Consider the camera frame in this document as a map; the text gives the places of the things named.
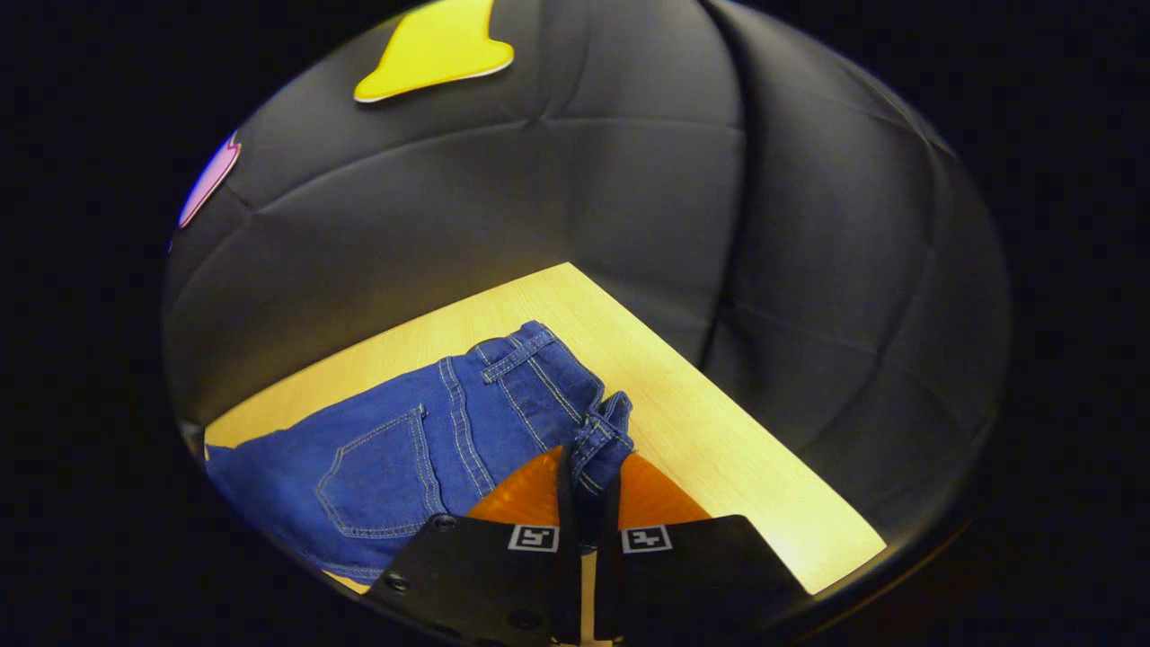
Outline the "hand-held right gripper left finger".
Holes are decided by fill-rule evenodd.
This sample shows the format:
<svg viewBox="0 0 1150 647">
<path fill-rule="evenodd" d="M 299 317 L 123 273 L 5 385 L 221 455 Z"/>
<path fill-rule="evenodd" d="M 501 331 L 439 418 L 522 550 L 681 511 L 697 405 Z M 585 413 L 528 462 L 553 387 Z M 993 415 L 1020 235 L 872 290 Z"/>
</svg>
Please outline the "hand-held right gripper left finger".
<svg viewBox="0 0 1150 647">
<path fill-rule="evenodd" d="M 436 513 L 363 602 L 447 646 L 580 642 L 572 452 L 526 463 L 468 515 Z"/>
</svg>

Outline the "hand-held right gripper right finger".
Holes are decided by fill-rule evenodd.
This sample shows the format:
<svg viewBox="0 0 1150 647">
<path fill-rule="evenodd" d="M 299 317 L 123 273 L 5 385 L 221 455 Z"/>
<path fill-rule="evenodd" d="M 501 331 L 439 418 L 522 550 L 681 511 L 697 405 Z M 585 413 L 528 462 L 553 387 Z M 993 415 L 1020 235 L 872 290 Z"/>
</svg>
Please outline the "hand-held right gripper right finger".
<svg viewBox="0 0 1150 647">
<path fill-rule="evenodd" d="M 808 591 L 743 515 L 714 517 L 631 454 L 604 508 L 595 636 L 613 644 L 744 644 Z"/>
</svg>

